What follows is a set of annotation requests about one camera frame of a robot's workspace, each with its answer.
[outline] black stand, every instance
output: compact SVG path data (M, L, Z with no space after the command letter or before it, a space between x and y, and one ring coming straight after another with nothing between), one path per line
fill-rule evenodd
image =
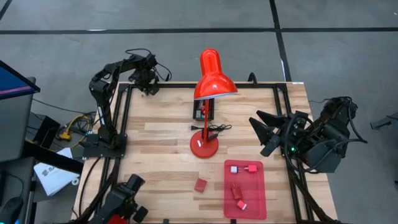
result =
M24 144L22 157L34 157L40 162L76 174L81 174L83 170L83 164L81 162L61 156L55 152L49 151L27 141Z

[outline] computer monitor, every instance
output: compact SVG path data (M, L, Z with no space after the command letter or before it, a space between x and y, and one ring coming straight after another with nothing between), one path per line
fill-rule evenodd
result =
M34 83L0 60L0 100L39 91Z

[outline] wooden tabletop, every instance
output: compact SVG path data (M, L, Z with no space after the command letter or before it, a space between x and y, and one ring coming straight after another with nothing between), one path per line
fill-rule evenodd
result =
M311 113L303 84L287 83L292 111ZM238 223L293 223L295 222L292 196L286 163L279 149L269 157L260 155L262 147L249 123L249 117L259 119L257 110L277 114L274 94L268 88L241 88L238 93L215 100L213 124L233 127L218 136L218 152L209 159L199 159L190 150L190 138L195 133L191 125L203 126L192 119L193 88L161 88L155 96L132 92L126 133L126 155L121 161L119 182L131 174L141 176L146 183L136 196L139 205L149 213L144 223L229 223L223 213L223 167L227 159L261 161L264 164L266 186L266 220L237 220ZM282 93L280 101L285 112ZM120 127L124 103L121 105ZM95 159L85 162L75 211L78 211L83 180ZM84 197L83 210L97 194L103 159L90 175ZM207 180L203 193L194 191L197 178ZM322 209L337 218L326 174L307 174L310 193ZM302 196L300 208L306 218Z

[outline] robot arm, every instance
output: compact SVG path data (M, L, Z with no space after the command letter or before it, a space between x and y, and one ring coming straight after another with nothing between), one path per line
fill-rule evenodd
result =
M146 57L143 57L132 54L126 60L105 65L104 69L91 79L89 89L97 102L99 122L101 124L98 135L103 141L110 144L111 149L117 146L116 136L118 133L112 124L111 105L109 101L114 95L120 74L135 69L136 71L133 73L135 80L139 78L142 80L144 77L147 77L148 81L145 85L140 86L140 90L147 90L148 93L152 94L152 92L150 92L152 85L149 82L152 80L150 79L151 77L155 78L155 72L152 71L152 69L156 65L155 55L148 54ZM109 83L103 80L107 75L109 75L111 79Z

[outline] small red block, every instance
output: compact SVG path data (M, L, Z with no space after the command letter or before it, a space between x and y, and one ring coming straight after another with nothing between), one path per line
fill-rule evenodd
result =
M249 165L249 172L257 172L257 166L256 165Z
M197 184L195 184L195 190L203 193L205 191L206 184L207 181L198 178Z
M236 204L241 210L245 210L247 205L246 203L242 202L241 200Z

